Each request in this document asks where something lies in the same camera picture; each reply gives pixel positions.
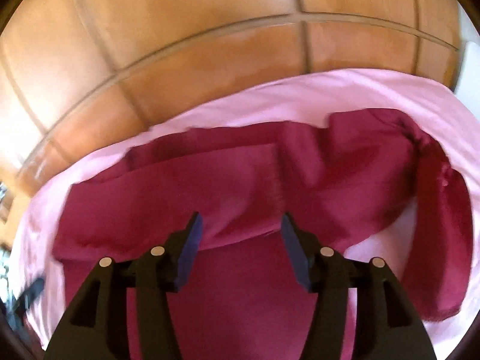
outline metal screw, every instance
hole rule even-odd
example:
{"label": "metal screw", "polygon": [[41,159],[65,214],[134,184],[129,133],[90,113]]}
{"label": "metal screw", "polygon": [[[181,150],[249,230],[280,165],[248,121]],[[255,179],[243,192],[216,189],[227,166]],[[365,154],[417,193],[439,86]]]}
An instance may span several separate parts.
{"label": "metal screw", "polygon": [[380,257],[375,257],[371,260],[371,263],[377,268],[383,268],[385,266],[385,260]]}
{"label": "metal screw", "polygon": [[112,264],[112,259],[110,257],[104,257],[100,260],[99,264],[102,268],[106,268]]}
{"label": "metal screw", "polygon": [[328,246],[324,246],[323,248],[320,249],[320,254],[325,257],[332,257],[335,251]]}
{"label": "metal screw", "polygon": [[163,246],[155,246],[152,248],[150,253],[152,254],[152,256],[161,256],[165,253],[165,248]]}

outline red cloth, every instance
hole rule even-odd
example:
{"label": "red cloth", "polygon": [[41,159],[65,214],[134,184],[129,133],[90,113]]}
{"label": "red cloth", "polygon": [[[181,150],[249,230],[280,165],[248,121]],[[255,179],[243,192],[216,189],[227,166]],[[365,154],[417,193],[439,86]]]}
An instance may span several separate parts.
{"label": "red cloth", "polygon": [[[201,251],[187,285],[169,295],[184,358],[297,359],[315,295],[295,281],[282,213],[343,252],[393,223],[415,194],[402,283],[423,319],[444,319],[458,312],[470,275],[468,190],[438,142],[391,109],[332,114],[325,129],[193,129],[135,147],[71,188],[53,255],[64,264],[68,304],[97,260],[137,258],[199,211]],[[133,304],[130,351],[139,359]],[[352,326],[349,317],[345,356]]]}

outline pink cloth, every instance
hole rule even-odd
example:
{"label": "pink cloth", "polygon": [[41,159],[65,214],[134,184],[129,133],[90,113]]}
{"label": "pink cloth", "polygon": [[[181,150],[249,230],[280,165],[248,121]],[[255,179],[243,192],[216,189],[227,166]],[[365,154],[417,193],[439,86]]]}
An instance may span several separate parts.
{"label": "pink cloth", "polygon": [[[349,69],[300,76],[265,84],[219,99],[175,117],[149,132],[99,150],[56,176],[32,200],[19,226],[13,246],[10,282],[18,294],[33,278],[47,273],[46,296],[28,315],[45,347],[61,317],[65,303],[62,266],[53,261],[51,245],[58,218],[72,183],[91,178],[121,159],[129,147],[190,127],[244,126],[253,123],[293,120],[317,127],[326,125],[326,115],[364,107],[398,108],[436,138],[455,169],[466,179],[474,218],[474,256],[469,288],[456,316],[426,327],[439,359],[457,345],[480,310],[478,264],[480,169],[480,128],[477,120],[452,95],[434,81],[390,71]],[[360,244],[345,255],[368,261],[371,256],[387,259],[393,271],[402,276],[410,251],[409,237],[414,227],[414,202],[392,226]]]}
{"label": "pink cloth", "polygon": [[[202,269],[191,274],[197,286],[187,284],[181,302],[169,297],[183,358],[298,359],[314,304],[308,299],[310,308],[296,323],[284,323],[285,310],[306,299],[293,289],[287,259],[272,261],[272,253],[286,257],[278,247],[282,213],[291,212],[301,228],[343,253],[392,224],[417,192],[403,282],[422,318],[456,314],[467,290],[473,239],[462,176],[438,142],[398,110],[338,112],[328,124],[272,122],[171,134],[132,148],[111,168],[73,185],[53,246],[53,256],[64,263],[66,303],[99,259],[138,258],[198,211],[203,235],[196,261]],[[220,250],[238,243],[238,258]],[[250,258],[242,257],[246,249]],[[206,250],[210,261],[202,264]],[[231,293],[219,298],[218,288]],[[224,312],[215,312],[219,302]],[[134,301],[127,305],[134,307]],[[212,312],[200,321],[191,317],[192,308]],[[186,321],[189,328],[179,328]],[[130,318],[133,360],[141,359],[136,324]],[[197,333],[203,330],[210,335]],[[248,347],[238,344],[239,335]],[[353,339],[345,336],[346,348]]]}

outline crumpled cloth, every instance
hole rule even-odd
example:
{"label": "crumpled cloth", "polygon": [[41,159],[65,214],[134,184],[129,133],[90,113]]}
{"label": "crumpled cloth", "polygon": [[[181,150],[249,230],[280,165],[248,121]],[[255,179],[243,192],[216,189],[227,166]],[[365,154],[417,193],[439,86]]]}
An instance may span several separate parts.
{"label": "crumpled cloth", "polygon": [[[282,212],[344,252],[392,224],[414,195],[417,227],[402,284],[424,320],[443,320],[458,312],[469,282],[469,193],[440,144],[392,109],[332,114],[324,129],[193,129],[135,147],[71,188],[53,255],[64,266],[68,304],[100,258],[137,258],[199,211],[201,251],[189,283],[169,297],[184,358],[287,360],[300,355],[314,296],[292,278]],[[132,301],[130,351],[139,359]]]}

